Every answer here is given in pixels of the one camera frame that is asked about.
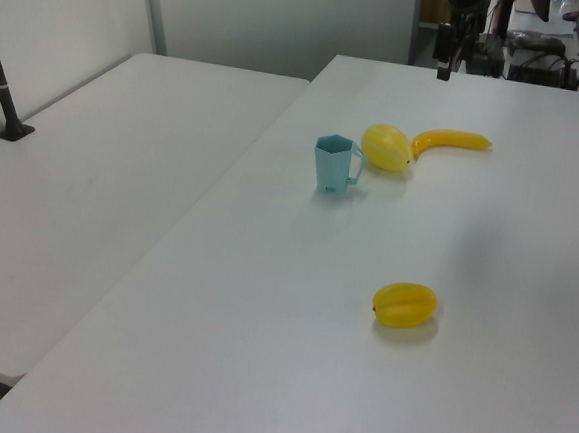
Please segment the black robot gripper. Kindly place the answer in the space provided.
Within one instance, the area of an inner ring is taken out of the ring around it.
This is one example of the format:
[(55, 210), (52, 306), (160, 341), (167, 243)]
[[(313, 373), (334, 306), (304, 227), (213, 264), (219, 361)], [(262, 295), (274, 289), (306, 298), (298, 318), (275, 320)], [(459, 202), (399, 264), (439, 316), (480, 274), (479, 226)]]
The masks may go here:
[[(446, 0), (452, 14), (471, 14), (464, 22), (462, 44), (460, 45), (460, 60), (465, 63), (466, 70), (470, 69), (476, 46), (477, 18), (473, 13), (480, 13), (488, 8), (490, 0)], [(454, 45), (455, 28), (449, 23), (438, 26), (434, 44), (434, 56), (437, 61), (437, 78), (442, 81), (450, 79), (451, 57)]]

